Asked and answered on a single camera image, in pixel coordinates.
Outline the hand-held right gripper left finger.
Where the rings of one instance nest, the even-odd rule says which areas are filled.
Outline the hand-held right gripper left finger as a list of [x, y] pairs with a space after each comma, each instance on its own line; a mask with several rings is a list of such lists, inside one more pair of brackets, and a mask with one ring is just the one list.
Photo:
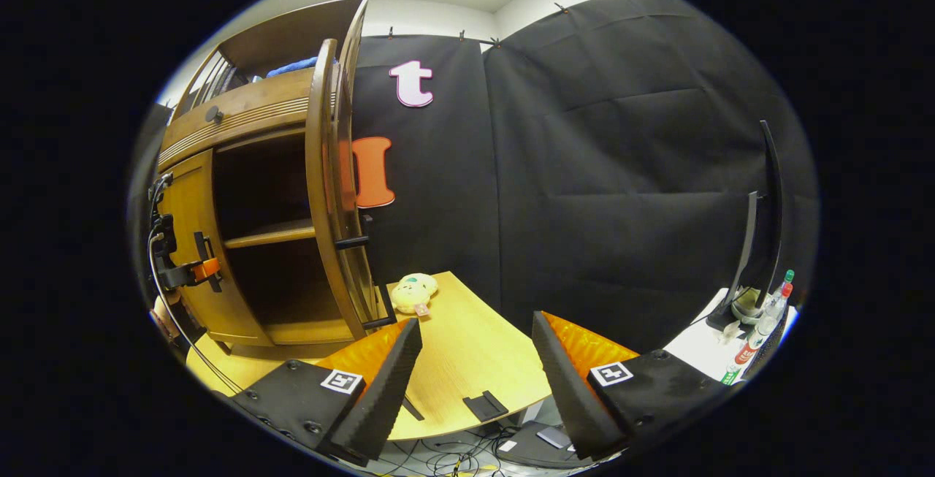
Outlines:
[[421, 348], [419, 320], [405, 318], [316, 364], [288, 359], [230, 404], [292, 443], [364, 466], [383, 451]]

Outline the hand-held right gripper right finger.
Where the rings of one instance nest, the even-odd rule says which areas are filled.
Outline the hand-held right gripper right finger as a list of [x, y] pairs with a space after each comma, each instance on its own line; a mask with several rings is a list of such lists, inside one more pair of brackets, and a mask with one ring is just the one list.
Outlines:
[[541, 310], [533, 314], [532, 340], [580, 458], [651, 450], [729, 395], [728, 385], [664, 348], [635, 353]]

